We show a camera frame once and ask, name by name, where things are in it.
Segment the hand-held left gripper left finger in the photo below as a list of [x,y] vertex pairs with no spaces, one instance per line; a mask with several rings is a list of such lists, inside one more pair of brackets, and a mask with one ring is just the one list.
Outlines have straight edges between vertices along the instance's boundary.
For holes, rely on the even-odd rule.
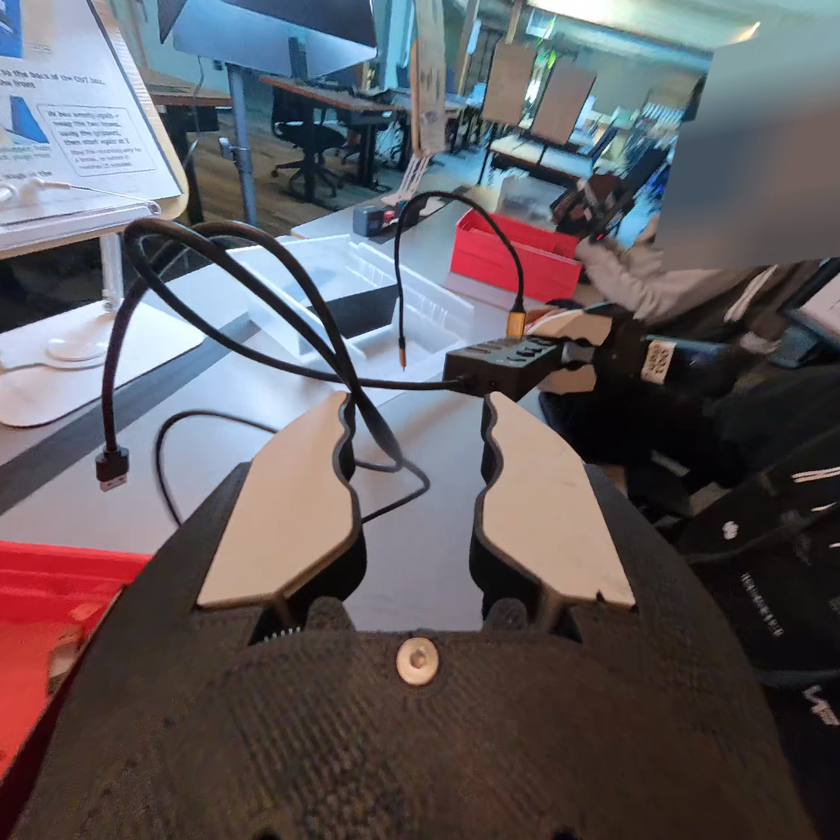
[[197,607],[273,606],[296,626],[319,597],[344,602],[358,589],[367,559],[354,414],[351,395],[334,392],[252,458]]

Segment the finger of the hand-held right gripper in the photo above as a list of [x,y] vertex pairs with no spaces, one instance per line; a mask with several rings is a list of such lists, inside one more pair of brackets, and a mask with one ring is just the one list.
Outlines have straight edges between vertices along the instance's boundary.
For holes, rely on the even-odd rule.
[[563,368],[553,371],[541,381],[541,393],[568,395],[593,392],[596,372],[592,364],[583,364],[575,369]]
[[561,310],[543,314],[525,329],[526,336],[602,346],[613,329],[613,318],[586,310]]

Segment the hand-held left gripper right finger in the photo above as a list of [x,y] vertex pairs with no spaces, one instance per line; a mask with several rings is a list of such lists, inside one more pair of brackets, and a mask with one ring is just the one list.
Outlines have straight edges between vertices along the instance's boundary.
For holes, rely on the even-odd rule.
[[469,572],[482,616],[516,600],[537,627],[579,605],[625,613],[636,598],[583,460],[561,436],[493,392],[481,418],[485,481],[476,499]]

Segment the black cable orange usb plug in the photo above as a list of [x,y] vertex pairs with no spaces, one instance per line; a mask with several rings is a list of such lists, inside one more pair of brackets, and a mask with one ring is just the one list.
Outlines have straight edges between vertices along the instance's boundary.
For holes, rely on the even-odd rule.
[[476,201],[468,198],[466,195],[456,194],[454,192],[447,192],[441,190],[432,190],[415,193],[412,197],[403,200],[402,212],[396,221],[395,237],[394,237],[394,272],[395,272],[395,286],[397,292],[397,351],[401,368],[404,370],[407,365],[406,359],[406,335],[404,329],[404,308],[405,297],[402,280],[401,262],[400,262],[400,245],[403,235],[404,227],[408,218],[413,214],[414,207],[420,203],[425,203],[429,198],[448,198],[457,203],[462,203],[480,217],[482,217],[490,230],[498,237],[500,242],[512,258],[517,275],[516,296],[511,309],[507,316],[506,335],[509,338],[520,338],[524,334],[524,326],[526,323],[526,310],[524,308],[524,268],[520,256],[507,236],[502,230],[496,219]]

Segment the red plastic bin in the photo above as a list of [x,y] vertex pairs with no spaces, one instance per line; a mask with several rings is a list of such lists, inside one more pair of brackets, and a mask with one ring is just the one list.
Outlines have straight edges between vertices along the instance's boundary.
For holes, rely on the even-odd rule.
[[[582,271],[574,258],[578,245],[574,237],[500,214],[490,216],[517,251],[525,298],[548,302],[572,297]],[[508,248],[475,209],[457,223],[450,270],[492,287],[518,290],[518,273]]]
[[82,656],[149,554],[2,542],[2,824],[33,787]]

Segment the black bin divider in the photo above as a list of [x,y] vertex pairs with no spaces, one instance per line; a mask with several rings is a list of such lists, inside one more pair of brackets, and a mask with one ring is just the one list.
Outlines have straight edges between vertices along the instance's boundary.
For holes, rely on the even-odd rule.
[[397,287],[375,288],[326,300],[335,326],[345,340],[387,327],[397,308]]

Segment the instruction sheet on stand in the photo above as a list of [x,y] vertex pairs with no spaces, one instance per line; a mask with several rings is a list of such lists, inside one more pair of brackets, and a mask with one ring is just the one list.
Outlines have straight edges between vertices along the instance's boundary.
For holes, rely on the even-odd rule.
[[123,304],[124,229],[133,221],[174,219],[186,209],[188,184],[161,118],[125,44],[108,2],[94,2],[118,45],[120,58],[139,89],[164,152],[183,191],[180,198],[92,214],[59,216],[2,227],[2,258],[13,258],[88,240],[97,241],[101,257],[101,295],[92,303],[2,334],[2,425],[51,424],[98,398],[102,366],[118,310]]

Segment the wooden pillar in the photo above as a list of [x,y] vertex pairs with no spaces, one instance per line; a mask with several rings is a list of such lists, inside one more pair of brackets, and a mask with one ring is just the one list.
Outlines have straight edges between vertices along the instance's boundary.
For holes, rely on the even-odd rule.
[[447,150],[447,106],[444,6],[415,1],[416,36],[409,61],[410,105],[405,108],[412,156],[397,190],[383,198],[386,206],[404,206],[419,191],[431,160]]

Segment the black office chair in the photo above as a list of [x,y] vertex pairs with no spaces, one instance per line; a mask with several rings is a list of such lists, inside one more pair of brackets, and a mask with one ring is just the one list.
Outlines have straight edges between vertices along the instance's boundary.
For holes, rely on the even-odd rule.
[[273,87],[271,94],[270,130],[273,136],[302,151],[300,161],[275,165],[270,177],[277,179],[280,172],[291,171],[288,178],[289,194],[315,203],[316,185],[321,183],[337,198],[343,188],[343,178],[328,168],[324,155],[343,147],[344,136],[315,118],[312,102],[282,87]]

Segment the dark office desk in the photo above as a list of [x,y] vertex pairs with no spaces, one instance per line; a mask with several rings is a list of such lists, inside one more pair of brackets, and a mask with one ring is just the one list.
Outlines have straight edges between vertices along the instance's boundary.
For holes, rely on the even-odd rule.
[[[308,99],[314,105],[315,118],[324,125],[340,131],[344,136],[344,144],[340,150],[328,151],[339,156],[342,162],[356,154],[358,164],[353,182],[367,190],[381,192],[375,176],[376,141],[380,133],[397,126],[402,132],[402,140],[398,147],[396,158],[397,168],[404,173],[412,152],[407,138],[405,109],[410,105],[410,90],[408,88],[385,89],[383,91],[363,92],[351,87],[341,86],[334,80],[300,80],[284,77],[260,77],[259,81],[267,85],[272,93],[273,87],[285,88],[292,93]],[[336,175],[341,175],[343,184],[348,176],[343,172],[330,169]],[[317,198],[316,185],[315,203],[323,206]]]

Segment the grey monitor pole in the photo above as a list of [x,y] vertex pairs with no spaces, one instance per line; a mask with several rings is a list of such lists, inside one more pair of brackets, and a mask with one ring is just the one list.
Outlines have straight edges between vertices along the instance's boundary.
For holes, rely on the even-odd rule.
[[245,221],[248,225],[257,227],[259,220],[254,166],[247,125],[245,69],[229,62],[226,63],[226,69],[234,119],[234,141],[231,145],[231,155],[238,173]]

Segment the grey computer monitor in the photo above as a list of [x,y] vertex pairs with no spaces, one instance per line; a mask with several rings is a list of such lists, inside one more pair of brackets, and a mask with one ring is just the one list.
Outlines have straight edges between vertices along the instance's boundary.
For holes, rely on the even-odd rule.
[[377,56],[369,1],[159,1],[161,42],[227,65],[296,79]]

